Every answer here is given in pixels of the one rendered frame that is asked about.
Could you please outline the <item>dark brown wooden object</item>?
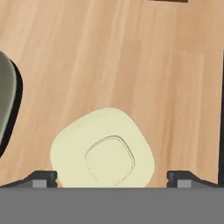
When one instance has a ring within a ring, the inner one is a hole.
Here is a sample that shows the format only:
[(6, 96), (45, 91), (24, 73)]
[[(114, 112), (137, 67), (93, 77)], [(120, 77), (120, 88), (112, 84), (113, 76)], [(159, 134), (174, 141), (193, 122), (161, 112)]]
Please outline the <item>dark brown wooden object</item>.
[(187, 4), (189, 0), (147, 0), (149, 2)]

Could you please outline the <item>grey blender jug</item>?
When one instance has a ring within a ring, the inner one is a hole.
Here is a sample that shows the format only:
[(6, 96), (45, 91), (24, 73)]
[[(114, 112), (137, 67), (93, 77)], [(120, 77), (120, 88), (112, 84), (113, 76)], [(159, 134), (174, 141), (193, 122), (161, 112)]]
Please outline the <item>grey blender jug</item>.
[(23, 95), (23, 80), (16, 64), (0, 51), (0, 157), (11, 138)]

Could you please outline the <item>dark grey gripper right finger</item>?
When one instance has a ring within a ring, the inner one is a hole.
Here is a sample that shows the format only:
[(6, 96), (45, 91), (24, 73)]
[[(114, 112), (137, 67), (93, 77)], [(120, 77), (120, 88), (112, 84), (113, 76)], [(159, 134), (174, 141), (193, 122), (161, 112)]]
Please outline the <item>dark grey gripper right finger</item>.
[(200, 179), (190, 171), (168, 171), (167, 188), (201, 188), (201, 187), (219, 187), (218, 184)]

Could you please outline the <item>cream blender lid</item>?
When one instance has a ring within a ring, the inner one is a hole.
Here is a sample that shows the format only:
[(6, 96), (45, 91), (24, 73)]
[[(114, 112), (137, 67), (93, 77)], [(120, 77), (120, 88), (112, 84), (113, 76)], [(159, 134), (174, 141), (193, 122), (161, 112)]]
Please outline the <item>cream blender lid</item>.
[(145, 187), (155, 170), (143, 133), (117, 108), (98, 109), (64, 128), (50, 159), (64, 187)]

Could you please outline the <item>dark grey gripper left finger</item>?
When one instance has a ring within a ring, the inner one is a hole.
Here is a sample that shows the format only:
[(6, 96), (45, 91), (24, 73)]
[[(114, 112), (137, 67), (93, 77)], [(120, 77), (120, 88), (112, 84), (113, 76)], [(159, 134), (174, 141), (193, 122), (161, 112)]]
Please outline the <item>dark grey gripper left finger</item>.
[(58, 187), (56, 182), (58, 173), (56, 171), (34, 171), (26, 178), (1, 185), (1, 188), (54, 188)]

